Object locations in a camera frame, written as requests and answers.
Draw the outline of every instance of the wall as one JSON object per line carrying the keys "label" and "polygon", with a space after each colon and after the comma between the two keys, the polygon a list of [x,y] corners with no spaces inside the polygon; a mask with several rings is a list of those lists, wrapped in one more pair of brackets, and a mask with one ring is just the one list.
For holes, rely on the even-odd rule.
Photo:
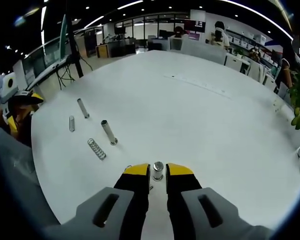
{"label": "wall", "polygon": [[[202,10],[193,10],[192,9],[190,11],[190,19],[195,20],[195,21],[200,21],[200,22],[206,22],[206,12],[202,11]],[[206,37],[207,36],[206,33],[200,32],[199,35],[200,35],[199,40],[203,43],[208,38],[208,37]]]}
{"label": "wall", "polygon": [[229,17],[220,16],[220,15],[206,12],[206,14],[205,14],[205,36],[207,38],[210,38],[211,33],[215,32],[215,23],[217,21],[222,21],[224,23],[226,29],[232,30],[234,32],[237,32],[240,34],[242,32],[252,33],[254,35],[262,34],[263,36],[266,37],[266,42],[272,40],[272,38],[270,38],[265,33],[262,33],[259,30],[255,29],[247,24],[244,24],[240,21],[234,20]]}

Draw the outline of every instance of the metal spring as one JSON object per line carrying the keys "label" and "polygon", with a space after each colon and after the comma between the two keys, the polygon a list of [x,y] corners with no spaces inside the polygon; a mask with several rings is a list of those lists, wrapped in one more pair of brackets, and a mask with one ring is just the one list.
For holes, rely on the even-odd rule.
{"label": "metal spring", "polygon": [[94,151],[95,155],[97,155],[100,160],[103,160],[103,159],[106,158],[107,155],[99,147],[99,145],[95,142],[95,140],[93,140],[92,138],[90,138],[88,140],[88,144],[89,144],[90,148]]}
{"label": "metal spring", "polygon": [[69,130],[70,130],[70,132],[73,132],[75,130],[75,117],[74,116],[69,117]]}

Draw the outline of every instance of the metal rod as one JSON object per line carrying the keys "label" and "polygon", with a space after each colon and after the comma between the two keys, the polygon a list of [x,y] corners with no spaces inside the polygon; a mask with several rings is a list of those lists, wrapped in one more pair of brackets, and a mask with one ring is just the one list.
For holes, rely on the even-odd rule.
{"label": "metal rod", "polygon": [[103,130],[105,131],[106,135],[108,136],[108,138],[110,140],[110,144],[116,145],[118,143],[118,139],[115,138],[113,132],[111,131],[108,121],[103,120],[101,122],[101,126],[103,127]]}
{"label": "metal rod", "polygon": [[84,103],[82,102],[81,98],[78,98],[77,100],[78,104],[79,104],[79,107],[84,115],[84,118],[87,119],[90,117],[89,113],[87,112],[86,108],[85,108],[85,105]]}
{"label": "metal rod", "polygon": [[76,68],[76,71],[78,73],[79,78],[82,78],[84,76],[84,72],[82,71],[81,65],[80,65],[80,54],[76,49],[76,40],[74,37],[74,32],[73,32],[73,27],[72,27],[72,16],[71,16],[71,11],[70,8],[70,0],[66,1],[65,4],[65,17],[66,17],[66,24],[68,28],[68,38],[69,38],[69,43],[70,43],[70,48],[71,48],[71,53],[73,56],[73,61],[74,65]]}

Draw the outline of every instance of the pole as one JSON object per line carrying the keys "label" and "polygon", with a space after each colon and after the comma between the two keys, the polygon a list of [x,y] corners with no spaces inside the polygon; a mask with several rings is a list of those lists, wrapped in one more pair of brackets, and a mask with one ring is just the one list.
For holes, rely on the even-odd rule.
{"label": "pole", "polygon": [[80,54],[76,49],[76,41],[74,37],[73,27],[72,27],[72,19],[70,14],[70,7],[69,7],[70,0],[66,1],[66,7],[65,7],[65,17],[66,17],[66,23],[68,26],[68,37],[69,37],[69,43],[72,53],[72,59],[74,61],[74,65],[76,68],[76,71],[78,73],[79,78],[84,76],[84,73],[82,71],[81,65],[80,65]]}

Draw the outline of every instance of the computer monitor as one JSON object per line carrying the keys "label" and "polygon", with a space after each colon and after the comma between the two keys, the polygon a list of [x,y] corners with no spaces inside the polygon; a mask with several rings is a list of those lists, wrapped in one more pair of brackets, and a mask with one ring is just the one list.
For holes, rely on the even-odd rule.
{"label": "computer monitor", "polygon": [[168,39],[169,37],[175,35],[173,31],[167,31],[167,30],[159,30],[159,37],[162,37],[164,39]]}
{"label": "computer monitor", "polygon": [[126,28],[124,26],[114,28],[114,34],[116,35],[125,34],[125,33],[126,33]]}
{"label": "computer monitor", "polygon": [[206,31],[206,23],[204,21],[185,20],[184,30],[204,33]]}
{"label": "computer monitor", "polygon": [[197,41],[199,41],[199,39],[200,39],[200,34],[199,34],[199,33],[192,33],[192,32],[190,32],[190,33],[188,34],[188,38],[189,38],[189,39],[192,39],[192,40],[197,40]]}

